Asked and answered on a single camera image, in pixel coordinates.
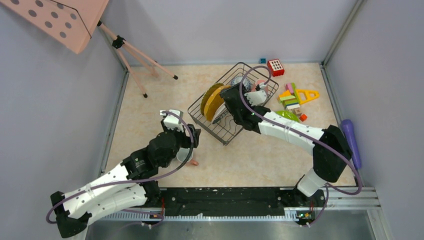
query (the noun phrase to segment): round hole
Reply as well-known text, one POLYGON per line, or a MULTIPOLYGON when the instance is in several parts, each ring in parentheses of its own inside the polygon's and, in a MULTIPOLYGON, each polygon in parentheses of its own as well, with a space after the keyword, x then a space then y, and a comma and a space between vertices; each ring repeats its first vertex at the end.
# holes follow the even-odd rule
POLYGON ((37 13, 34 10, 29 10, 28 13, 31 17, 37 17, 37 13))
POLYGON ((35 4, 37 4, 37 6, 39 6, 40 8, 44 6, 43 2, 41 2, 40 0, 36 0, 35 4))

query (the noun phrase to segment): gray wall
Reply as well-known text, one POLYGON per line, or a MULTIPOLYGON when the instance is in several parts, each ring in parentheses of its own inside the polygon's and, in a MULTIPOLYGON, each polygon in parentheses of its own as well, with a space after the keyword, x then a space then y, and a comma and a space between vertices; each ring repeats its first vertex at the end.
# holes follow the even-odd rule
POLYGON ((368 1, 329 65, 396 239, 423 239, 424 1, 368 1))
POLYGON ((318 62, 355 2, 111 0, 103 17, 116 34, 163 64, 318 62))
POLYGON ((0 4, 0 239, 60 239, 50 194, 92 181, 123 70, 95 32, 83 53, 0 4))

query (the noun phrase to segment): dish rack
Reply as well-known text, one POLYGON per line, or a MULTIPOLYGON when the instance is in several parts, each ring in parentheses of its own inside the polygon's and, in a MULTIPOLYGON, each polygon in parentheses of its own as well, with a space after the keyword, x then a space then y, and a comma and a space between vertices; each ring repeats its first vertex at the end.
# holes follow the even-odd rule
MULTIPOLYGON (((230 85, 230 81, 233 78, 243 76, 251 68, 252 67, 246 63, 239 62, 227 71, 218 81, 216 81, 216 83, 230 85)), ((253 86, 259 79, 268 79, 267 76, 267 70, 260 68, 251 71, 249 75, 247 75, 247 79, 253 86)), ((268 82, 268 97, 262 105, 265 105, 273 97, 278 88, 279 85, 275 81, 270 80, 268 82)), ((207 121, 200 111, 200 105, 204 94, 205 93, 203 93, 190 107, 188 107, 188 114, 196 124, 218 139, 222 144, 228 145, 243 130, 243 127, 234 122, 233 116, 229 114, 228 110, 219 116, 220 120, 217 123, 207 121)))

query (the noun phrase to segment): green toy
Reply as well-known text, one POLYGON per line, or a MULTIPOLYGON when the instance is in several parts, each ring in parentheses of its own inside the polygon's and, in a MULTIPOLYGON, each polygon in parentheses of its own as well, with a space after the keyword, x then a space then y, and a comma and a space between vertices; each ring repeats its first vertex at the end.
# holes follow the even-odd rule
POLYGON ((283 118, 286 118, 286 119, 300 123, 298 116, 296 116, 294 113, 292 113, 290 111, 284 111, 283 110, 283 111, 276 111, 275 113, 280 115, 283 118))

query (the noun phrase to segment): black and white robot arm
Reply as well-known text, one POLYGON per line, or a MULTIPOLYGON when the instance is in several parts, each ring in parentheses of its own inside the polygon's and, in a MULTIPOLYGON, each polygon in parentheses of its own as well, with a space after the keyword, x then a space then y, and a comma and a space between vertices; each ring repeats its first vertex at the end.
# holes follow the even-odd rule
MULTIPOLYGON (((182 118, 181 111, 169 111, 182 118)), ((57 191, 50 196, 54 206, 78 192, 84 192, 63 202, 54 210, 57 227, 63 238, 82 232, 87 226, 114 212, 135 206, 154 206, 160 200, 161 191, 156 181, 111 184, 96 188, 103 184, 148 179, 158 174, 159 167, 168 167, 180 148, 191 147, 191 139, 186 136, 186 129, 180 120, 163 111, 160 114, 163 116, 163 132, 152 139, 148 146, 131 153, 112 170, 94 181, 74 191, 57 191)), ((193 147, 197 148, 201 131, 195 129, 192 124, 188 124, 188 128, 193 134, 193 147)))
POLYGON ((303 148, 307 153, 312 155, 313 167, 301 178, 295 187, 296 191, 300 191, 306 197, 310 197, 326 183, 335 183, 345 169, 346 163, 333 152, 290 129, 297 130, 304 135, 319 140, 342 154, 345 158, 350 159, 352 157, 352 151, 342 131, 333 125, 330 125, 327 129, 304 125, 284 118, 269 108, 258 105, 263 103, 267 98, 265 88, 266 86, 262 85, 255 92, 247 92, 244 86, 242 86, 244 101, 265 119, 282 124, 286 128, 263 120, 252 113, 242 102, 239 92, 240 83, 222 90, 220 96, 224 99, 225 106, 233 116, 236 124, 258 134, 285 140, 303 148))

